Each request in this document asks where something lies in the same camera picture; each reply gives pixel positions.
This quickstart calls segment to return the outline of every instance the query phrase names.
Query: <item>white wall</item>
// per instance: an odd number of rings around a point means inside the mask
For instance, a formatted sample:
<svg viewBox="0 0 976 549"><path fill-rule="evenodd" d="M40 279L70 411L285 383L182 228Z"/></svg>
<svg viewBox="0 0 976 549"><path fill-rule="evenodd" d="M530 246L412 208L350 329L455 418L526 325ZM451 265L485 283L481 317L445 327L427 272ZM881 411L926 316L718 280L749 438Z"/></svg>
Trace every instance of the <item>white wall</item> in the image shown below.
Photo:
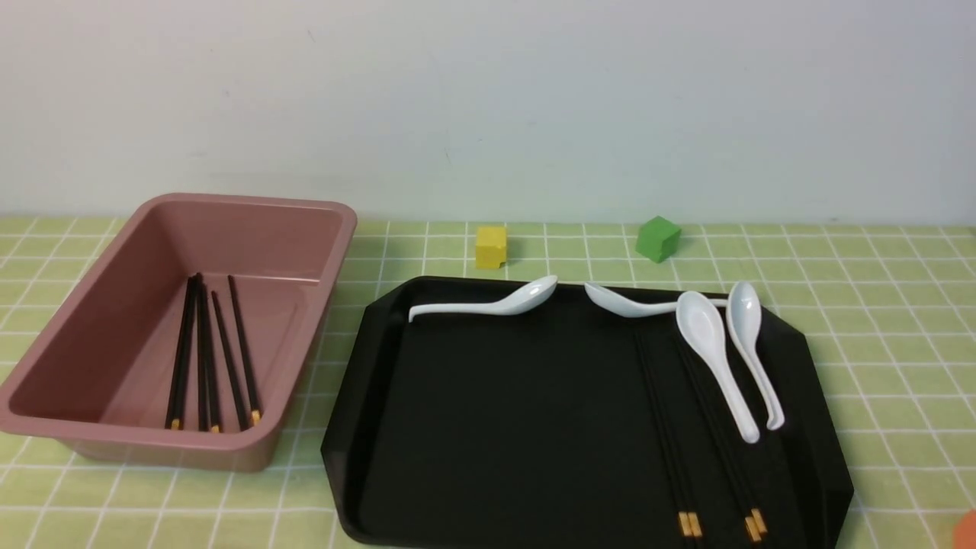
<svg viewBox="0 0 976 549"><path fill-rule="evenodd" d="M974 223L976 2L0 2L0 211L171 190Z"/></svg>

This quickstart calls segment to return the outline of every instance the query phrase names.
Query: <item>tray rim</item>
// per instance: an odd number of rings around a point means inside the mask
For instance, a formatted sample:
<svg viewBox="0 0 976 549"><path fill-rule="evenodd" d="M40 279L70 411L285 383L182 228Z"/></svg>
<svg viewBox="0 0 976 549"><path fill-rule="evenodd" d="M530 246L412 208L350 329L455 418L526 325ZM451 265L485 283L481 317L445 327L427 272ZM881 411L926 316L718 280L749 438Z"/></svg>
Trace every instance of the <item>tray rim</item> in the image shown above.
<svg viewBox="0 0 976 549"><path fill-rule="evenodd" d="M349 446L354 442L353 438L358 428L358 426L355 424L358 422L359 419L358 416L359 413L362 411L362 408L364 406L364 400L365 400L365 394L362 394L362 395L358 395L359 396L358 401L351 401L356 396L351 396L350 394L352 393L352 391L362 389L361 386L368 381L368 379L364 379L364 378L372 376L373 370L376 367L377 356L380 353L380 344L384 339L386 332L389 332L389 329L364 330L362 329L362 326L366 323L367 317L371 313L371 310L373 313L375 313L376 309L379 309L380 307L389 309L388 312L389 315L399 315L402 317L402 321L406 322L406 314L405 313L402 314L395 310L396 309L395 306L397 302L403 299L404 292L411 285L416 283L438 282L438 281L449 281L453 283L470 283L470 284L478 284L478 283L491 283L493 285L503 284L503 285L510 286L512 288L518 287L525 283L524 281L519 281L519 280L495 280L495 279L485 279L485 278L421 275L404 281L396 288L390 290L386 295L375 300L365 308L363 319L360 324L360 329L357 332L356 340L353 345L352 354L350 355L348 365L346 367L346 377L343 379L343 384L339 390L339 393L337 394L336 402L333 407L333 413L332 416L330 417L329 425L328 428L326 429L325 437L322 441L322 446L321 446L322 459L325 465L327 476L329 478L330 489L333 491L333 500L335 501L336 513L339 519L339 523L342 526L343 530L346 532L346 534L349 535L349 537L361 543L381 544L381 545L384 544L404 545L404 542L402 540L387 538L381 535L374 535L372 533L363 531L362 529L359 528L359 526L355 522L353 522L350 519L348 510L346 508L347 486L345 486L345 484L346 481L348 480L348 476L346 475L347 472L346 465L345 463L342 462L342 458L348 456ZM574 287L578 286L581 288L580 291L582 291L581 283L560 282L559 285L574 286ZM635 293L656 292L658 295L665 295L665 296L673 295L675 300L677 296L680 295L682 291L684 291L684 290L653 289L653 288L633 288L633 287L615 287L615 286L608 286L608 287L611 287L612 289L615 290L631 291ZM727 297L727 294L721 294L716 292L702 292L702 293L704 293L708 297L715 297L715 298ZM656 302L648 300L647 303L656 303ZM813 381L817 384L816 387L819 389L819 391L813 393L816 393L817 395L820 396L819 401L822 403L823 410L826 411L827 417L831 422L830 432L833 435L834 441L836 442L836 447L840 449L839 456L834 456L834 460L836 460L839 457L840 462L843 464L842 475L839 475L837 471L833 471L832 475L825 474L826 472L824 471L823 468L828 466L829 464L823 463L824 459L820 459L820 460L813 459L812 460L813 468L811 471L808 472L808 474L816 475L818 480L820 481L821 489L819 490L819 493L822 494L822 497L817 503L819 503L819 508L821 510L821 517L820 517L822 519L821 523L823 525L824 535L832 536L833 539L821 538L817 540L808 539L807 541L811 543L820 541L824 543L825 546L833 547L836 543L836 538L839 535L840 528L843 526L843 521L841 521L837 525L837 531L831 532L829 530L829 528L832 525L831 523L832 516L829 516L827 513L828 511L827 500L831 498L832 494L838 493L841 500L846 500L846 504L843 506L844 507L843 515L846 516L846 513L849 510L850 502L853 500L853 495L854 495L854 486L850 477L850 470L846 463L846 458L843 456L842 449L839 446L839 440L836 435L836 427L834 426L834 420L831 417L830 410L827 407L826 397L824 396L823 388L820 385L819 378L817 377L816 374L816 364L812 358L812 355L810 354L809 344L806 340L805 335L798 329L791 326L788 322L786 322L782 318L778 317L777 315L769 311L768 309L766 308L763 309L766 312L766 315L764 315L764 319L770 317L770 318L775 318L777 320L779 326L775 328L776 330L778 330L779 332L783 332L784 328L788 330L785 331L784 333L778 333L777 335L778 338L785 337L788 339L795 339L795 342L797 344L800 342L802 343L802 357L804 358L804 361L808 362L810 372L813 375ZM397 332L398 333L396 335L398 336L399 333L402 333L402 330L397 330ZM361 363L366 359L369 359L369 363L371 364L369 368L359 368L360 371L351 371L353 370L356 364ZM345 391L344 394L344 389L346 388L346 380L348 380L349 382L350 391ZM352 410L351 409L352 407L356 407L358 408L358 410ZM350 415L352 415L353 416L352 419L356 421L349 421L348 418ZM802 436L802 439L805 443L809 443L810 442L809 433L804 431L804 435ZM792 471L792 467L790 466L789 463L787 467ZM825 486L823 480L837 482L839 485L842 486L834 486L834 485ZM801 517L801 519L804 524L804 529L807 529L808 524L807 524L806 517Z"/></svg>

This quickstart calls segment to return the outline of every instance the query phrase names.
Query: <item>green block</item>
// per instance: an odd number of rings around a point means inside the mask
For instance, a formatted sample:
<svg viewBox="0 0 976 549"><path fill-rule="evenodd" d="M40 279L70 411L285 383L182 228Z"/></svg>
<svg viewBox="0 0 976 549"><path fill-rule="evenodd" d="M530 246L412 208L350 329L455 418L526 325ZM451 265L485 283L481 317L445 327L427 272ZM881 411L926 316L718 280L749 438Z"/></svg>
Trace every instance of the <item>green block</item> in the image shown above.
<svg viewBox="0 0 976 549"><path fill-rule="evenodd" d="M661 263L677 251L681 227L658 216L645 223L637 234L637 253Z"/></svg>

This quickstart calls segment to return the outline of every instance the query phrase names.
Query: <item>yellow block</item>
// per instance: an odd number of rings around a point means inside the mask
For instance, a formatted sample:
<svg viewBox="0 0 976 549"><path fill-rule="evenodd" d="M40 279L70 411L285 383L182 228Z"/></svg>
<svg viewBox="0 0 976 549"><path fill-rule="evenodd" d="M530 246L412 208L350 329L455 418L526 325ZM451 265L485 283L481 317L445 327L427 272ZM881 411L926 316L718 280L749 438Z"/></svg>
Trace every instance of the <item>yellow block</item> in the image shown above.
<svg viewBox="0 0 976 549"><path fill-rule="evenodd" d="M474 243L474 266L478 269L499 269L506 261L508 237L504 227L479 227Z"/></svg>

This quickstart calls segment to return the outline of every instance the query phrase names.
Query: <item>wooden cube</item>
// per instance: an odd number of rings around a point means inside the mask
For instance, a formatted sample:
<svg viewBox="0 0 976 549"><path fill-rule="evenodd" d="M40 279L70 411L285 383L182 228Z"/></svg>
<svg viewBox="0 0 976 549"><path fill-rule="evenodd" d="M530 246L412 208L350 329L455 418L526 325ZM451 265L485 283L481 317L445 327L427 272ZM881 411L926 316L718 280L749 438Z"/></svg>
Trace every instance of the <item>wooden cube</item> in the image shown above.
<svg viewBox="0 0 976 549"><path fill-rule="evenodd" d="M504 227L479 227L474 243L474 266L499 269L507 260L508 235Z"/></svg>
<svg viewBox="0 0 976 549"><path fill-rule="evenodd" d="M681 227L658 216L645 223L637 234L637 253L654 263L661 263L677 251Z"/></svg>

